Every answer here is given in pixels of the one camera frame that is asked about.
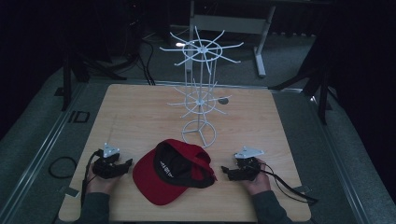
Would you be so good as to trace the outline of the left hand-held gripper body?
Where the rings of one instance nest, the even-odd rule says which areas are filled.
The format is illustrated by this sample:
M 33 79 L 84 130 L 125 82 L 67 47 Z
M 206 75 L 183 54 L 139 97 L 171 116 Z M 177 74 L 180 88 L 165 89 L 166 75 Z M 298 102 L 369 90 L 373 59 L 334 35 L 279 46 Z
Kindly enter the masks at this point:
M 104 143 L 104 148 L 99 150 L 99 159 L 93 164 L 93 173 L 103 179 L 114 178 L 113 171 L 120 167 L 116 164 L 119 158 L 120 150 L 108 143 Z

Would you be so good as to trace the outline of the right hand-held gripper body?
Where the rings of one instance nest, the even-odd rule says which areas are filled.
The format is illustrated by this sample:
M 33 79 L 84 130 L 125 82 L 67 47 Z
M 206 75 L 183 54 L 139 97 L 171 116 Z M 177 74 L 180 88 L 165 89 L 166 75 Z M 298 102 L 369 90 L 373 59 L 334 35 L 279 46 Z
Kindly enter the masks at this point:
M 236 180 L 254 180 L 261 170 L 257 156 L 263 155 L 264 151 L 253 147 L 242 147 L 234 154 L 236 159 Z

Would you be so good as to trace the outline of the red and black baseball cap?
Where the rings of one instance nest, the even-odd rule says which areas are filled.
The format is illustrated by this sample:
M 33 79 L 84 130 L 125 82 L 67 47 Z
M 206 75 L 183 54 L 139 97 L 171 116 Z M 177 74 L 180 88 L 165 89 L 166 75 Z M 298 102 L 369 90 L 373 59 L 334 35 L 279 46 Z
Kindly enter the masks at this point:
M 189 188 L 212 186 L 217 179 L 210 162 L 202 147 L 166 139 L 134 165 L 133 180 L 151 203 L 167 205 Z

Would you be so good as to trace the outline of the white wire display rack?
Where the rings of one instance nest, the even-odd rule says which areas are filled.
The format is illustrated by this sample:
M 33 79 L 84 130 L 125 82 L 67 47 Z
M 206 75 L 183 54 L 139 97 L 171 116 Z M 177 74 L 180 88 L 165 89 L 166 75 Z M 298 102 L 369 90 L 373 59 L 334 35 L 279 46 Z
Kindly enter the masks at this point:
M 193 39 L 189 40 L 171 33 L 179 47 L 162 48 L 162 51 L 179 52 L 184 56 L 181 62 L 175 63 L 175 66 L 184 66 L 184 89 L 175 87 L 184 99 L 181 102 L 169 103 L 169 105 L 180 105 L 186 109 L 185 114 L 181 116 L 182 119 L 191 117 L 191 120 L 181 129 L 182 140 L 206 148 L 212 146 L 217 139 L 217 131 L 209 121 L 208 115 L 213 111 L 226 115 L 226 112 L 217 108 L 218 99 L 231 98 L 231 96 L 215 94 L 215 88 L 218 86 L 216 79 L 218 59 L 239 63 L 239 61 L 225 57 L 223 51 L 239 48 L 243 43 L 231 46 L 220 45 L 218 40 L 224 35 L 224 31 L 214 39 L 202 38 L 198 28 L 195 28 L 193 33 Z

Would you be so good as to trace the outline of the person's left hand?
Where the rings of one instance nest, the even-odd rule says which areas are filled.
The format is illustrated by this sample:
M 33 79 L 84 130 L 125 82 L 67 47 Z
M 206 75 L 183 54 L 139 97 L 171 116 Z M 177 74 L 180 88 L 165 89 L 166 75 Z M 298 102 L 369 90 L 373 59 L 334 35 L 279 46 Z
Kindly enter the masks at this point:
M 103 179 L 102 177 L 93 173 L 92 167 L 93 165 L 90 166 L 87 175 L 88 184 L 86 187 L 86 193 L 104 193 L 110 195 L 120 181 L 120 177 L 117 176 L 114 178 Z

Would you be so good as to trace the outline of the person's right hand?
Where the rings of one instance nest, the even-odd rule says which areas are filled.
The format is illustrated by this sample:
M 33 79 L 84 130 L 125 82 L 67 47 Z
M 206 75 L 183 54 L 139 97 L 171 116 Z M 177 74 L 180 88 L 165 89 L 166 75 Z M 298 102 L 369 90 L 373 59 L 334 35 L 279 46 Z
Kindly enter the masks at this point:
M 242 185 L 245 187 L 247 193 L 251 196 L 261 192 L 269 191 L 271 189 L 270 180 L 265 171 L 265 162 L 259 160 L 261 170 L 254 180 L 243 180 Z

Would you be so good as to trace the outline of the black metal stand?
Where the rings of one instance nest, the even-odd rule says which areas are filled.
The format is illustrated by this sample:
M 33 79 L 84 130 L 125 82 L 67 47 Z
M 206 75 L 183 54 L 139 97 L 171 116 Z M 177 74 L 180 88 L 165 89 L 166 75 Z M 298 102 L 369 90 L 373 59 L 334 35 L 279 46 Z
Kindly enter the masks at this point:
M 64 52 L 63 60 L 63 86 L 61 87 L 61 95 L 63 97 L 62 111 L 65 111 L 72 102 L 71 73 L 74 73 L 77 80 L 82 82 L 87 82 L 89 80 L 88 73 L 84 71 L 86 64 L 107 77 L 116 80 L 126 80 L 126 77 L 116 75 L 108 68 L 105 68 L 95 60 L 79 52 L 76 48 L 69 48 Z
M 286 81 L 270 86 L 269 90 L 282 91 L 290 85 L 297 83 L 305 78 L 308 79 L 302 93 L 307 97 L 314 97 L 317 91 L 318 96 L 318 117 L 326 125 L 326 107 L 330 78 L 330 58 L 332 54 L 328 49 L 326 41 L 317 37 L 312 47 L 300 66 L 297 75 Z

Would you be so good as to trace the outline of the metal floor rail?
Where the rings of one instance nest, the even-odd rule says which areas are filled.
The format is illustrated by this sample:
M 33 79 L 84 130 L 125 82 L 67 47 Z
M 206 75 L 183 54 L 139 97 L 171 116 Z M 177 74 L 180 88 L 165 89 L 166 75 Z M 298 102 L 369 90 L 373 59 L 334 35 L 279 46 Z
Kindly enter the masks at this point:
M 69 180 L 51 176 L 48 168 L 64 164 L 73 170 L 70 161 L 57 159 L 68 152 L 61 139 L 86 86 L 77 85 L 66 110 L 55 89 L 49 85 L 40 91 L 0 141 L 0 224 L 52 224 L 57 219 Z
M 322 119 L 318 117 L 318 112 L 317 112 L 319 107 L 318 99 L 315 96 L 308 96 L 307 99 L 310 106 L 312 107 L 312 111 L 315 114 L 316 119 L 319 122 L 319 126 L 322 131 L 322 134 L 326 139 L 326 143 L 329 147 L 329 152 L 331 155 L 332 165 L 334 167 L 335 172 L 337 173 L 338 179 L 346 195 L 346 199 L 351 208 L 351 211 L 355 219 L 357 220 L 357 223 L 370 224 L 369 218 L 362 206 L 358 192 L 356 191 L 355 186 L 353 185 L 352 180 L 347 173 L 346 166 L 342 161 L 341 155 L 339 154 L 338 147 L 336 146 L 336 142 L 333 140 L 331 130 L 329 129 L 328 126 L 328 122 L 323 122 Z

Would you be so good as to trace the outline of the white metal desk frame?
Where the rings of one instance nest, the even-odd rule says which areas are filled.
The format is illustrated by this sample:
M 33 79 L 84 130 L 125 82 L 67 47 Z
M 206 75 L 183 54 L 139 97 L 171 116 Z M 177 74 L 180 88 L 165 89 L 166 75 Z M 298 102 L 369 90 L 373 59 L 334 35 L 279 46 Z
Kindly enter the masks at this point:
M 258 76 L 265 77 L 266 71 L 262 58 L 262 49 L 269 33 L 276 6 L 269 6 L 265 19 L 238 18 L 197 14 L 195 12 L 195 3 L 197 1 L 198 0 L 190 0 L 190 39 L 193 39 L 194 37 L 193 30 L 195 28 L 200 28 L 205 31 L 225 31 L 239 34 L 259 35 L 261 37 L 260 43 L 253 49 L 253 52 Z

